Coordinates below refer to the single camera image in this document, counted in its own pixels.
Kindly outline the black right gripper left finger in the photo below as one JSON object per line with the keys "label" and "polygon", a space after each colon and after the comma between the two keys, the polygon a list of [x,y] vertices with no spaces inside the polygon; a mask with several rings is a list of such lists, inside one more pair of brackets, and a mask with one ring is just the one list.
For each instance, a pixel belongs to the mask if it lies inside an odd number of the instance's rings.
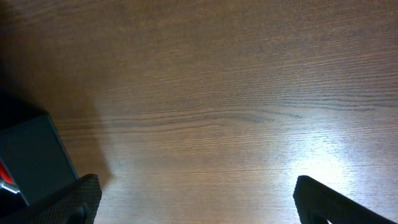
{"label": "black right gripper left finger", "polygon": [[16,213],[1,218],[3,224],[93,224],[102,191],[96,174],[86,174]]}

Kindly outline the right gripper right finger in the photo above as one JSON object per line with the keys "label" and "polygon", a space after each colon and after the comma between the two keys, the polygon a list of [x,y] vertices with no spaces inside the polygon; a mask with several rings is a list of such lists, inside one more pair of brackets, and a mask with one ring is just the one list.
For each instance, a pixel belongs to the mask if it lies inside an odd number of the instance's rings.
{"label": "right gripper right finger", "polygon": [[396,224],[307,175],[298,176],[293,198],[302,224]]}

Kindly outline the black box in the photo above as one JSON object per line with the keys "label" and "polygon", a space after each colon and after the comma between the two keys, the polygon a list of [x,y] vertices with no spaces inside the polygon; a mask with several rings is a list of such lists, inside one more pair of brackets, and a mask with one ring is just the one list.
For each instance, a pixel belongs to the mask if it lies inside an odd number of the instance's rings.
{"label": "black box", "polygon": [[28,205],[78,179],[50,115],[3,90],[1,163]]}

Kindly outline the red handled cutting pliers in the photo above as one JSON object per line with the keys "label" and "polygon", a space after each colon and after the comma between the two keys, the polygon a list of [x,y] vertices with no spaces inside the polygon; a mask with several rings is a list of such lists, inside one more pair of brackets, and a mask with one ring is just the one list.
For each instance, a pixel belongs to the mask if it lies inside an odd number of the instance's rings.
{"label": "red handled cutting pliers", "polygon": [[3,181],[8,184],[13,184],[14,180],[11,175],[8,173],[7,169],[5,168],[4,164],[0,162],[0,175]]}

